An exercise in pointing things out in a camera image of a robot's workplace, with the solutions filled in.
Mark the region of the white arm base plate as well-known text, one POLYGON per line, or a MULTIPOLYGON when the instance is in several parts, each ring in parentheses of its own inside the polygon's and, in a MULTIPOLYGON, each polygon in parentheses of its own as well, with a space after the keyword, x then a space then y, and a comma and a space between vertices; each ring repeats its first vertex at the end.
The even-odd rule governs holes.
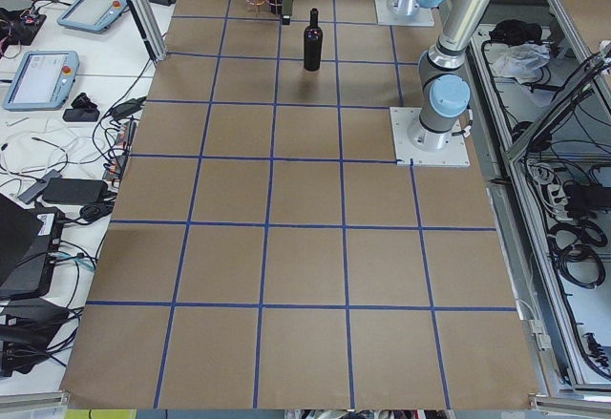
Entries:
POLYGON ((395 161, 398 166, 467 168, 470 160, 460 121, 445 133, 432 133, 420 122, 420 108, 391 107, 395 161))
POLYGON ((416 0, 374 0, 378 25, 432 28, 432 10, 420 8, 416 0))

